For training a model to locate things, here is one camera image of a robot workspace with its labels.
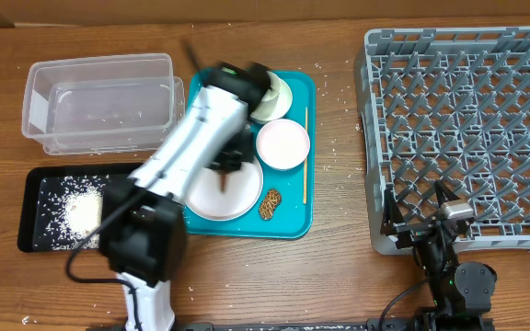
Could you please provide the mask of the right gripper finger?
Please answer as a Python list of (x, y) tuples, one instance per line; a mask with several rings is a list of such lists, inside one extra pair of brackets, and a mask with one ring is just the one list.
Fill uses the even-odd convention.
[(403, 215), (395, 200), (394, 193), (391, 188), (384, 190), (384, 211), (383, 211), (383, 228), (395, 228), (404, 223)]
[(434, 182), (434, 190), (439, 205), (443, 205), (449, 201), (458, 200), (456, 194), (448, 188), (442, 180), (436, 180)]

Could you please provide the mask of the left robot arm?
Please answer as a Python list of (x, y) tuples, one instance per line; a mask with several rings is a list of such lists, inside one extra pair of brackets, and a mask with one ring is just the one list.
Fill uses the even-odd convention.
[(104, 192), (98, 249), (127, 298), (127, 330), (169, 330), (169, 282), (185, 255), (185, 199), (209, 167), (237, 171), (252, 159), (250, 114), (271, 88), (266, 66), (219, 63), (204, 73), (184, 120), (141, 166)]

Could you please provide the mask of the pile of white rice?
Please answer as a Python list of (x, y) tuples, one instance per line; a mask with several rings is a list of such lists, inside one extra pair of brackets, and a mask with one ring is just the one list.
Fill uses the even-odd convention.
[(109, 175), (46, 177), (40, 182), (34, 251), (74, 249), (101, 221)]

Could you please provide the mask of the large white plate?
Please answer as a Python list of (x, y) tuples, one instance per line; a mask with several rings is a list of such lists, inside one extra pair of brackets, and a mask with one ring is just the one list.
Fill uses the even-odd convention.
[(248, 212), (257, 202), (263, 188), (263, 171), (259, 160), (243, 162), (238, 171), (222, 176), (208, 168), (198, 175), (190, 189), (187, 207), (209, 221), (229, 221)]

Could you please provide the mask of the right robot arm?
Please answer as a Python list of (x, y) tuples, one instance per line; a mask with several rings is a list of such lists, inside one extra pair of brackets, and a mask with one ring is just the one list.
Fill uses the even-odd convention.
[[(491, 309), (496, 271), (483, 263), (461, 263), (454, 248), (455, 239), (466, 234), (475, 221), (475, 212), (443, 181), (435, 181), (434, 190), (438, 200), (437, 212), (422, 223), (407, 223), (392, 190), (384, 191), (380, 233), (395, 236), (398, 249), (410, 248), (425, 278), (395, 297), (378, 320), (369, 320), (367, 326), (371, 330), (473, 331), (495, 328), (493, 321), (483, 314)], [(432, 307), (419, 308), (411, 318), (388, 315), (397, 302), (423, 285), (430, 289)]]

